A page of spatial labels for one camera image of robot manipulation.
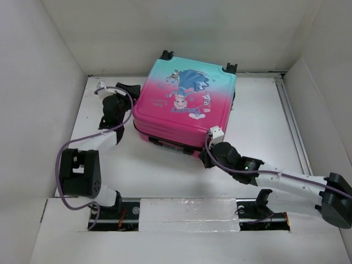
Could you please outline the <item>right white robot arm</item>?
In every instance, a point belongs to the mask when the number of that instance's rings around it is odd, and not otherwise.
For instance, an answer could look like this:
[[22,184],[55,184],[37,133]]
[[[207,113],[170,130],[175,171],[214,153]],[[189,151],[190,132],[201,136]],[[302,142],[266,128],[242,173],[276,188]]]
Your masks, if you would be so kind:
[[351,228],[351,186],[338,173],[329,176],[289,174],[260,159],[245,157],[228,142],[205,145],[199,153],[205,168],[217,167],[234,180],[259,187],[256,200],[244,207],[246,227],[261,227],[274,217],[297,212]]

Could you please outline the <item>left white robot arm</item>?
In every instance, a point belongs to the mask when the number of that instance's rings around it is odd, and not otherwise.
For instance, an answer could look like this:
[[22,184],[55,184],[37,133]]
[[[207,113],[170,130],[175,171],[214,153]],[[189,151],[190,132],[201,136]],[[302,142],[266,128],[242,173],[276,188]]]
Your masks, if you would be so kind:
[[102,182],[100,154],[117,146],[124,134],[124,125],[132,116],[132,110],[140,96],[140,85],[117,83],[106,86],[99,82],[94,95],[102,102],[102,117],[98,131],[92,135],[65,143],[59,150],[55,177],[59,196],[65,206],[77,211],[80,207],[68,204],[68,196],[85,197],[87,206],[97,212],[103,210],[109,217],[122,213],[120,192]]

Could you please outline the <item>teal pink suitcase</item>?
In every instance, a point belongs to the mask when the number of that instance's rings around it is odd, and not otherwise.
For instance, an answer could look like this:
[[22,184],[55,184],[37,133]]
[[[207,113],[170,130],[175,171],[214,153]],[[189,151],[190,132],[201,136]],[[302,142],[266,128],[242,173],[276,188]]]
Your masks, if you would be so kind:
[[211,128],[227,129],[237,67],[181,58],[164,50],[133,108],[135,129],[150,143],[198,156]]

